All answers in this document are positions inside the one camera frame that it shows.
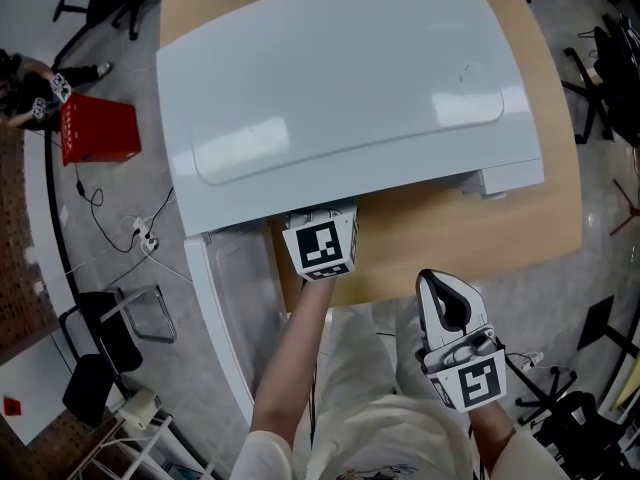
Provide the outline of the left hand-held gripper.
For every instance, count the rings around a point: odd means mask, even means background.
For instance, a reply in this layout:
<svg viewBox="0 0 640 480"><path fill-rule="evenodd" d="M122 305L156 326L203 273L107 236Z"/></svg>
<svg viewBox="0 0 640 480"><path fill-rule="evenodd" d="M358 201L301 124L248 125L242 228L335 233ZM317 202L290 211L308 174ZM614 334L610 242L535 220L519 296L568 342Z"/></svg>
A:
<svg viewBox="0 0 640 480"><path fill-rule="evenodd" d="M315 207L290 213L282 234L296 273L315 282L353 272L357 217L356 206Z"/></svg>

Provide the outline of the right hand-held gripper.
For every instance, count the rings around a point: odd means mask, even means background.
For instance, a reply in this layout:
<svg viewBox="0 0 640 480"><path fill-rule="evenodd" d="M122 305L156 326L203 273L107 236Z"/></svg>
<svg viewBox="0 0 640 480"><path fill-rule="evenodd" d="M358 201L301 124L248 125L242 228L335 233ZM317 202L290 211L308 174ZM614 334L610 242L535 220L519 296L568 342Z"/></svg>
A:
<svg viewBox="0 0 640 480"><path fill-rule="evenodd" d="M418 274L416 287L431 350L420 349L417 358L444 405L466 413L505 396L505 352L496 343L494 327L486 324L479 291L456 276L428 269ZM443 346L444 329L476 330Z"/></svg>

